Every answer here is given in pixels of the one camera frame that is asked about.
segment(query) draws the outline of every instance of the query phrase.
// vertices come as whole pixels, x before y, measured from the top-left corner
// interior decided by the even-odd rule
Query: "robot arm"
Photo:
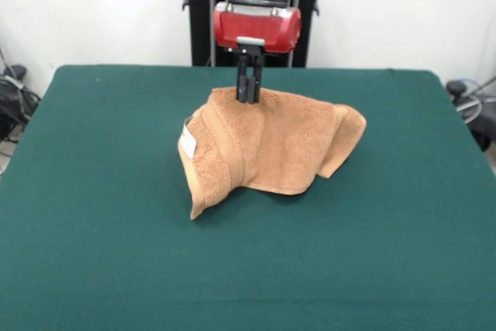
[[[256,103],[266,53],[289,53],[300,36],[301,14],[291,0],[226,0],[214,10],[215,39],[239,55],[236,99]],[[253,76],[247,69],[253,65]]]

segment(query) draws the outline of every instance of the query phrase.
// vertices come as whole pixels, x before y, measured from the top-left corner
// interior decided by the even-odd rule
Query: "white tag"
[[[193,159],[196,150],[196,140],[186,126],[191,118],[192,117],[190,116],[184,121],[183,133],[181,134],[181,145],[183,146],[183,150],[189,159]]]

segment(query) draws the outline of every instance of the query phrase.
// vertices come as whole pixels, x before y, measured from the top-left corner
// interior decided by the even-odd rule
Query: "towel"
[[[236,89],[213,89],[184,124],[179,155],[196,219],[235,188],[301,194],[316,175],[330,178],[366,127],[348,105],[262,88],[260,102],[238,102]]]

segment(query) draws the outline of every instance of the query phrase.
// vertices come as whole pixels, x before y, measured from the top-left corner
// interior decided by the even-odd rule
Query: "table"
[[[265,71],[367,131],[304,195],[192,222],[177,139],[234,77],[57,71],[0,181],[1,330],[496,329],[496,182],[434,74]]]

